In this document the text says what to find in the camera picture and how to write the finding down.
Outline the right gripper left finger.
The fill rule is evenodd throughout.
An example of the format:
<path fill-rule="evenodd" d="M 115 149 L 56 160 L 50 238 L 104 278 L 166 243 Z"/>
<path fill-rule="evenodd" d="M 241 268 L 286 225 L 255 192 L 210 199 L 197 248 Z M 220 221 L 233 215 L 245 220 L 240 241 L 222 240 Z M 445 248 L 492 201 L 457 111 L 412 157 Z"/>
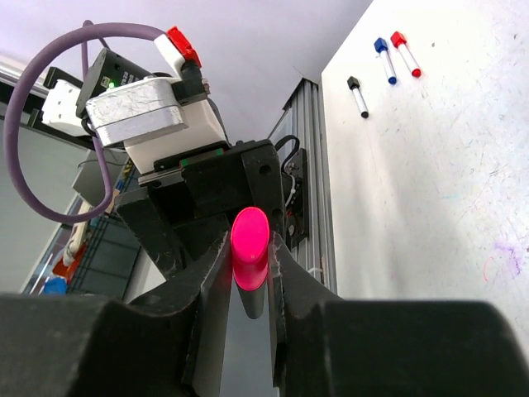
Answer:
<path fill-rule="evenodd" d="M 4 396 L 216 396 L 231 295 L 220 236 L 129 304 L 98 295 L 1 297 Z"/>

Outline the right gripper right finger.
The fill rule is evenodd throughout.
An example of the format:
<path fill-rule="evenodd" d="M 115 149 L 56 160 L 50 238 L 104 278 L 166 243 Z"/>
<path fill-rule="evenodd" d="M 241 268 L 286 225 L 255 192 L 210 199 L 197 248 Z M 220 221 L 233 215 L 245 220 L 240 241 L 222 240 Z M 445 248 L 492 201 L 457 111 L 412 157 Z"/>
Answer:
<path fill-rule="evenodd" d="M 283 396 L 525 396 L 528 364 L 491 304 L 345 300 L 271 237 L 273 384 Z"/>

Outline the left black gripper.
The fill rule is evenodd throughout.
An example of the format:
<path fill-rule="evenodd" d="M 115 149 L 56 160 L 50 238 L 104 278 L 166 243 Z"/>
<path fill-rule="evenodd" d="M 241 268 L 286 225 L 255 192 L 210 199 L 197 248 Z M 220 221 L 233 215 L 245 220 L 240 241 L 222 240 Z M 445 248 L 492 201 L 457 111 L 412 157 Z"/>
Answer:
<path fill-rule="evenodd" d="M 285 238 L 279 156 L 269 140 L 238 143 L 221 154 L 146 175 L 140 186 L 116 198 L 117 214 L 167 280 L 214 268 L 226 245 L 228 220 L 246 207 L 260 208 L 270 229 Z"/>

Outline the pink cap highlighter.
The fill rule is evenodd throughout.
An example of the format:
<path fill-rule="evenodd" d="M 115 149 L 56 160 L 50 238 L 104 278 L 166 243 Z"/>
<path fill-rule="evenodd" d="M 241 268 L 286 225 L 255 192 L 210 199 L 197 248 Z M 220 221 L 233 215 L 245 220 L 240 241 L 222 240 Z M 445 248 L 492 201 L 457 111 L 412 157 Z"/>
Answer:
<path fill-rule="evenodd" d="M 231 266 L 250 319 L 257 319 L 263 313 L 269 239 L 269 221 L 260 208 L 248 207 L 238 213 L 231 229 Z"/>

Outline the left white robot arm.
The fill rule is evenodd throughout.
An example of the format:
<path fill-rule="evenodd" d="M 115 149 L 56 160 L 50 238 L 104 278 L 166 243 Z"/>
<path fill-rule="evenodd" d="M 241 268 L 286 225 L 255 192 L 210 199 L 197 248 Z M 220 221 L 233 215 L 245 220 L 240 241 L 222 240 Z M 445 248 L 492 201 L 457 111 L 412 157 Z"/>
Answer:
<path fill-rule="evenodd" d="M 165 277 L 201 257 L 244 208 L 259 208 L 284 233 L 276 147 L 228 141 L 196 60 L 185 60 L 175 78 L 104 49 L 84 80 L 53 68 L 46 85 L 46 124 L 75 125 L 128 154 L 138 186 L 114 208 Z"/>

